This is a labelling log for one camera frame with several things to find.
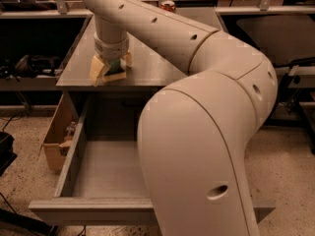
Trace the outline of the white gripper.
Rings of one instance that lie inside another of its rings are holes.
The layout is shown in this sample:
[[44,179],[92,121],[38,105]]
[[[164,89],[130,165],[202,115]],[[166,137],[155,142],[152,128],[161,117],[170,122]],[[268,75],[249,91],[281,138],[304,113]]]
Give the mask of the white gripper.
[[[128,52],[129,36],[119,40],[117,43],[108,43],[95,34],[94,50],[103,60],[122,58],[123,68],[132,66],[132,54]],[[98,55],[92,58],[90,66],[90,82],[94,87],[99,84],[103,75],[109,71],[109,66]]]

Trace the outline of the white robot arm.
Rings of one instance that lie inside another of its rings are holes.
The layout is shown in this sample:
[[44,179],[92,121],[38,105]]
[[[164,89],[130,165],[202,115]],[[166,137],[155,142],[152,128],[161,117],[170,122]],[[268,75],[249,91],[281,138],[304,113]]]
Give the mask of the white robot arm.
[[95,48],[105,25],[128,31],[185,73],[144,107],[138,152],[163,236],[260,236],[244,151],[277,97],[275,69],[228,33],[139,0],[83,0],[95,15]]

